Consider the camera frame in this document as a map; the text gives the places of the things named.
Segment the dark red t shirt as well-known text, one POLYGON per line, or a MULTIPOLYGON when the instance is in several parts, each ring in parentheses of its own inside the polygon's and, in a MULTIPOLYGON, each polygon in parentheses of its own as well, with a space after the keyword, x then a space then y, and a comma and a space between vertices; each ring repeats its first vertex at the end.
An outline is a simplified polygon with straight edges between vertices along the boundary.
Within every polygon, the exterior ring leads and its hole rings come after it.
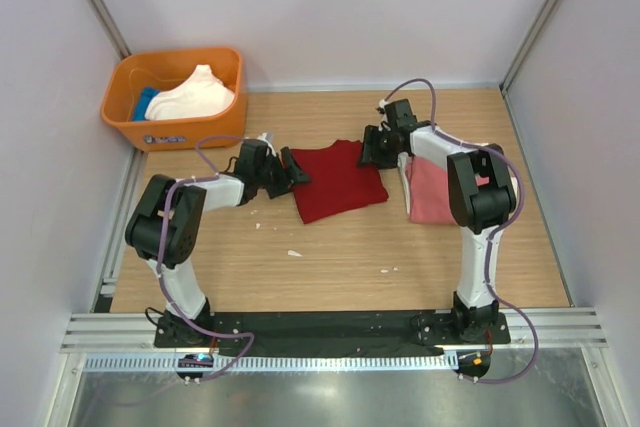
POLYGON ((388 200, 378 169, 358 164, 361 149, 361 141, 336 140, 321 149, 292 150, 294 159, 311 178, 308 183, 293 186, 304 224, 388 200))

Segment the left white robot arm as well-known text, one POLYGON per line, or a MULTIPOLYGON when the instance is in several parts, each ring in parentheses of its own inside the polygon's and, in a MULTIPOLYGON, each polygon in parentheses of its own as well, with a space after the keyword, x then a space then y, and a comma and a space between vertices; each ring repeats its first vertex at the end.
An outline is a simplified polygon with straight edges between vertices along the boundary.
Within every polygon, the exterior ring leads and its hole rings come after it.
POLYGON ((276 150, 265 137, 245 139, 221 170, 210 158, 212 174, 173 178, 155 174, 147 183, 125 229, 125 242, 151 268, 165 298, 165 309, 151 321, 160 345, 198 347, 208 340, 249 342, 250 334, 214 330, 210 302, 197 281, 192 253, 205 213, 240 207, 261 190, 274 199, 311 182, 292 150, 276 150))

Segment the pink t shirt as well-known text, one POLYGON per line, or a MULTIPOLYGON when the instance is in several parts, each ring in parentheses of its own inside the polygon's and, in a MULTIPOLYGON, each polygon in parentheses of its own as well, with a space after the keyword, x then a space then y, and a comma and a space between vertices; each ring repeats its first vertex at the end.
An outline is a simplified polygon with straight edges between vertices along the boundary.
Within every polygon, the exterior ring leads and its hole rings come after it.
POLYGON ((411 158, 411 222, 428 225, 455 225, 449 205, 445 169, 422 157, 411 158))

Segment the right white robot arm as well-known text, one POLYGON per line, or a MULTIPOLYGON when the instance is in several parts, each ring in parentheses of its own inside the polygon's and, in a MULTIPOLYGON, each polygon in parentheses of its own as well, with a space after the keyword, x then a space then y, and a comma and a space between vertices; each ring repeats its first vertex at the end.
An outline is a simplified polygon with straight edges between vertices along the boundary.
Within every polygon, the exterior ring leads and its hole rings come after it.
POLYGON ((499 301, 491 280, 502 231, 521 205, 508 159, 496 144, 458 139, 433 121, 420 121, 407 99, 377 107, 382 119, 365 127, 358 164, 391 169, 406 154, 442 167, 448 204, 462 234, 462 268, 453 294, 449 328, 465 343, 479 343, 498 323, 499 301))

